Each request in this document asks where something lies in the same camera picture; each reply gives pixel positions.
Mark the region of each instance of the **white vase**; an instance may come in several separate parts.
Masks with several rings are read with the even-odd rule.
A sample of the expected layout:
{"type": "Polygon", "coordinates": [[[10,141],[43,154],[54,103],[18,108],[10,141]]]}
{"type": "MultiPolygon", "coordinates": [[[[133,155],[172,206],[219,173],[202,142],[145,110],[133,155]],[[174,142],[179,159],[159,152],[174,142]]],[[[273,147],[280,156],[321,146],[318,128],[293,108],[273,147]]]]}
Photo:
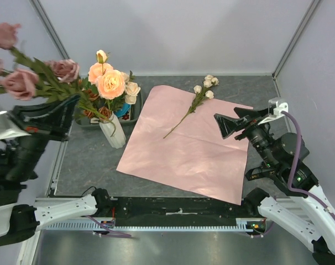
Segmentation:
{"type": "Polygon", "coordinates": [[[113,113],[111,114],[109,119],[116,126],[116,131],[114,132],[114,134],[112,135],[114,131],[114,126],[112,123],[99,123],[100,128],[112,147],[116,149],[121,148],[124,146],[126,141],[121,123],[119,123],[117,116],[113,113]]]}

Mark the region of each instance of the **pink paper sheet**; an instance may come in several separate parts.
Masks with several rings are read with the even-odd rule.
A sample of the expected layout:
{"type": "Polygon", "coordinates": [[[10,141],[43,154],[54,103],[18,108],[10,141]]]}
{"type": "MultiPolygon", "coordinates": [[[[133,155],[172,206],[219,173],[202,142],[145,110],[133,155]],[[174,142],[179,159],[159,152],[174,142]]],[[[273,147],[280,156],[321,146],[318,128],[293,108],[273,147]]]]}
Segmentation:
{"type": "Polygon", "coordinates": [[[117,170],[240,205],[248,140],[223,140],[213,115],[237,118],[234,107],[250,107],[209,99],[163,139],[193,97],[174,87],[154,87],[117,170]]]}

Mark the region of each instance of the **reflective gray floor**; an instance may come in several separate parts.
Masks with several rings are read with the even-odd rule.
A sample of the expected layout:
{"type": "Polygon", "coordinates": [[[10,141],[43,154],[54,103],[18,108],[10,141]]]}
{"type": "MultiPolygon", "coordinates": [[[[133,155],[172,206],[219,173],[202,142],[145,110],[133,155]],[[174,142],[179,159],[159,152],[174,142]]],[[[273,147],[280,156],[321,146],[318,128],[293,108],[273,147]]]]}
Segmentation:
{"type": "MultiPolygon", "coordinates": [[[[268,106],[269,99],[277,97],[271,76],[218,78],[219,86],[214,89],[217,99],[261,109],[268,106]]],[[[203,80],[203,76],[137,77],[145,98],[156,85],[167,84],[192,92],[193,87],[201,84],[203,80]]],[[[274,121],[271,126],[275,137],[287,132],[284,120],[274,121]]],[[[124,127],[124,131],[129,139],[133,126],[124,127]]],[[[111,148],[100,129],[83,130],[74,124],[70,136],[56,195],[81,195],[85,189],[94,185],[107,189],[113,196],[200,197],[195,193],[117,172],[116,167],[124,148],[111,148]]],[[[246,170],[259,166],[260,162],[261,158],[250,146],[246,170]]],[[[243,196],[255,187],[262,187],[273,196],[284,197],[284,194],[269,179],[252,182],[245,179],[243,196]]]]}
{"type": "Polygon", "coordinates": [[[131,234],[134,239],[44,230],[33,265],[316,264],[311,252],[278,226],[264,238],[254,239],[230,232],[131,234]]]}

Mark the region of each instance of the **white wall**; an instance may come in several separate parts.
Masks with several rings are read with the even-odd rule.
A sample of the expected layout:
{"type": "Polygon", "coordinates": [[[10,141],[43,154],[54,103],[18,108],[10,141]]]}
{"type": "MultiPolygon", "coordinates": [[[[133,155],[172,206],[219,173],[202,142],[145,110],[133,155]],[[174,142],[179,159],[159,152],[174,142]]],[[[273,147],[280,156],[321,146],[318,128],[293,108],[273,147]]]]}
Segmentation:
{"type": "MultiPolygon", "coordinates": [[[[1,0],[0,1],[0,23],[8,22],[10,24],[20,23],[22,28],[18,31],[20,48],[21,41],[23,42],[23,50],[29,56],[37,57],[42,60],[59,60],[60,55],[47,35],[40,19],[36,16],[35,11],[28,1],[1,0]]],[[[13,57],[8,51],[0,49],[0,58],[4,61],[4,68],[12,69],[13,57]]],[[[41,100],[30,102],[21,102],[11,98],[9,95],[0,95],[0,105],[8,110],[14,105],[38,104],[41,100]]],[[[36,167],[36,172],[39,178],[35,181],[28,181],[28,189],[20,194],[19,203],[32,204],[36,196],[42,196],[45,190],[45,183],[48,179],[50,168],[54,156],[58,150],[58,146],[50,143],[46,152],[36,167]]],[[[0,264],[12,265],[15,264],[20,244],[0,247],[0,264]]]]}
{"type": "Polygon", "coordinates": [[[335,0],[322,1],[278,85],[310,150],[305,162],[335,207],[335,0]]]}
{"type": "Polygon", "coordinates": [[[95,52],[138,75],[271,74],[311,0],[41,0],[86,74],[95,52]]]}

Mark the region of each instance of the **gray tray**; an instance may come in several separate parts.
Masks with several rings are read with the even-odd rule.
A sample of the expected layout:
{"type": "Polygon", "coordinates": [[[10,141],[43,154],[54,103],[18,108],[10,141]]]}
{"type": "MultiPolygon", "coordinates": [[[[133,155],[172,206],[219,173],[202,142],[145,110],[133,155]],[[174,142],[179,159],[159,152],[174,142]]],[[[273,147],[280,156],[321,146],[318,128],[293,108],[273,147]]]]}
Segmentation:
{"type": "MultiPolygon", "coordinates": [[[[135,124],[138,120],[138,117],[140,115],[140,112],[142,111],[143,108],[143,95],[141,92],[139,92],[137,96],[137,102],[131,106],[132,108],[132,120],[120,120],[120,123],[122,126],[126,125],[132,125],[135,124]]],[[[80,114],[82,113],[82,110],[80,108],[75,109],[75,114],[80,114]]],[[[80,127],[83,129],[99,129],[100,126],[99,124],[90,124],[90,119],[87,117],[83,118],[76,118],[77,115],[74,115],[74,121],[76,124],[78,124],[80,127]]]]}

